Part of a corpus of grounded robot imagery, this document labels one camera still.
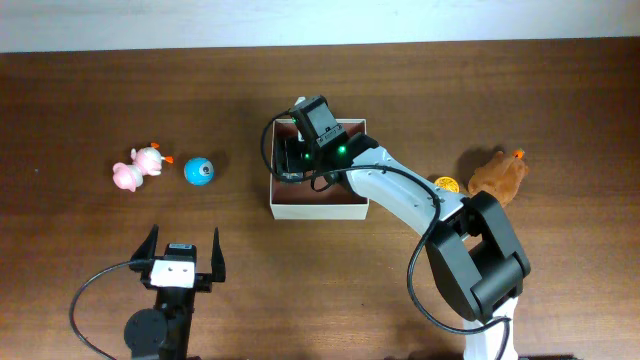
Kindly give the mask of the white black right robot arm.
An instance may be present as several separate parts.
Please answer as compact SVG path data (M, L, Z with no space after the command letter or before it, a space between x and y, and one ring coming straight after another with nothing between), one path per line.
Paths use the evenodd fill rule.
M364 133L351 135L318 95L285 110L297 129L291 149L273 145L261 154L273 179L339 185L372 200L420 237L407 267L409 297L436 327L465 336L466 359L515 359L513 315L530 261L498 198L486 190L466 196L436 185L396 161ZM428 257L436 287L464 321L437 320L420 302L414 272Z

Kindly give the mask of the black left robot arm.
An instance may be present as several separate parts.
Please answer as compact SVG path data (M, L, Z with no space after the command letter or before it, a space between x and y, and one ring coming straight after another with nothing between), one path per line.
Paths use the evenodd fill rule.
M155 303L134 313L124 329L124 341L133 359L180 360L188 353L195 296L209 293L226 280L226 266L215 231L211 271L196 270L197 247L170 243L163 255L155 254L159 227L153 226L131 257L129 268L141 284L156 292Z

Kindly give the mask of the yellow ball toy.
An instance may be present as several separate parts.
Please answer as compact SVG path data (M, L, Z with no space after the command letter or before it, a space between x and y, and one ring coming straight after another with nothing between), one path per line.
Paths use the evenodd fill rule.
M445 189L453 193L460 192L460 186L458 182L452 177L441 176L434 181L434 184L439 188Z

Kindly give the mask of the brown plush toy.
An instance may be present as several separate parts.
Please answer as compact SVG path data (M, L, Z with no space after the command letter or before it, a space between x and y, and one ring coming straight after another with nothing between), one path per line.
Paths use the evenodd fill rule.
M497 151L485 165L474 170L468 182L468 191L476 195L482 191L492 195L502 207L506 207L516 196L521 182L529 173L524 162L525 152Z

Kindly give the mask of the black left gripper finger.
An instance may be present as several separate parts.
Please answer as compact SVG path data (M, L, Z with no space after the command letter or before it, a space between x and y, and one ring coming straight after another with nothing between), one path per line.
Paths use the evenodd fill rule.
M159 226L154 224L147 237L130 258L131 266L148 266L155 260Z
M226 264L222 249L220 246L219 228L214 230L211 255L211 276L215 283L223 283L226 281Z

